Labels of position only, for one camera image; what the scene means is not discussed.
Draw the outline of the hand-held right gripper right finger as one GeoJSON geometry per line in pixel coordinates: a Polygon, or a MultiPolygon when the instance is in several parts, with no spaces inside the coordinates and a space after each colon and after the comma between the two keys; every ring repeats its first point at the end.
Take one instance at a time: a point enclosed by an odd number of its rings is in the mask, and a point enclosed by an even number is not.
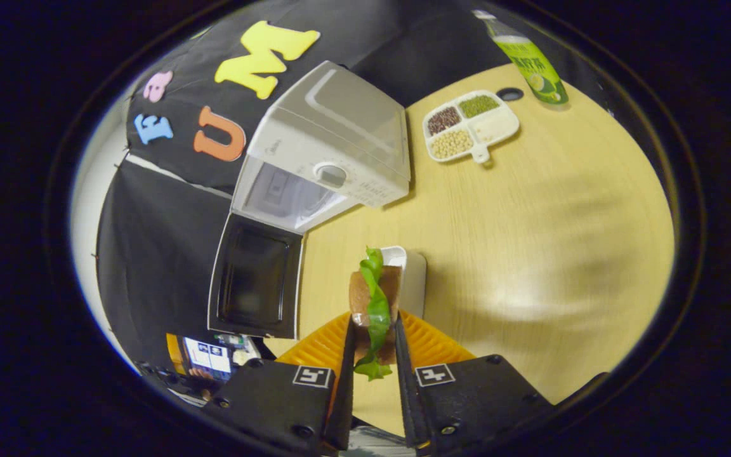
{"type": "Polygon", "coordinates": [[[501,355],[476,357],[426,322],[395,322],[407,446],[418,453],[487,453],[551,420],[557,407],[501,355]]]}

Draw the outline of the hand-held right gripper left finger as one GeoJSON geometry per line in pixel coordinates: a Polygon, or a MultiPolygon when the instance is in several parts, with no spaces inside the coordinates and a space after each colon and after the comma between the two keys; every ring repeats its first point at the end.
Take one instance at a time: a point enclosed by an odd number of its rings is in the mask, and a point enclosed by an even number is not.
{"type": "Polygon", "coordinates": [[[336,456],[348,448],[353,423],[356,333],[345,312],[275,361],[250,359],[203,413],[262,453],[336,456]]]}

